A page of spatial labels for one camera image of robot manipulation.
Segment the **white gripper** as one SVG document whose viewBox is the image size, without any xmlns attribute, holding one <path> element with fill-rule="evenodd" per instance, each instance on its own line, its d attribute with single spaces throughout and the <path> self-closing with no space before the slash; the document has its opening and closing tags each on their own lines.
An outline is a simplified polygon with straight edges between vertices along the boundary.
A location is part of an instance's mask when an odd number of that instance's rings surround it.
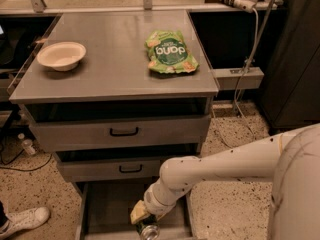
<svg viewBox="0 0 320 240">
<path fill-rule="evenodd" d="M 153 215 L 165 215 L 176 205 L 176 195 L 161 180 L 151 184 L 130 213 L 132 224 L 137 224 Z"/>
</svg>

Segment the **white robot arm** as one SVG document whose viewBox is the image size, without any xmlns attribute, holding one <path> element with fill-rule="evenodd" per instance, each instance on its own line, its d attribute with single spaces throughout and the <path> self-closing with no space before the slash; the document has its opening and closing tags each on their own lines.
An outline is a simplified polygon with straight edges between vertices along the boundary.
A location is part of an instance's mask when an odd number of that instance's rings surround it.
<svg viewBox="0 0 320 240">
<path fill-rule="evenodd" d="M 320 124 L 204 158 L 166 160 L 130 214 L 141 240 L 155 240 L 157 222 L 203 181 L 272 182 L 267 240 L 320 240 Z"/>
</svg>

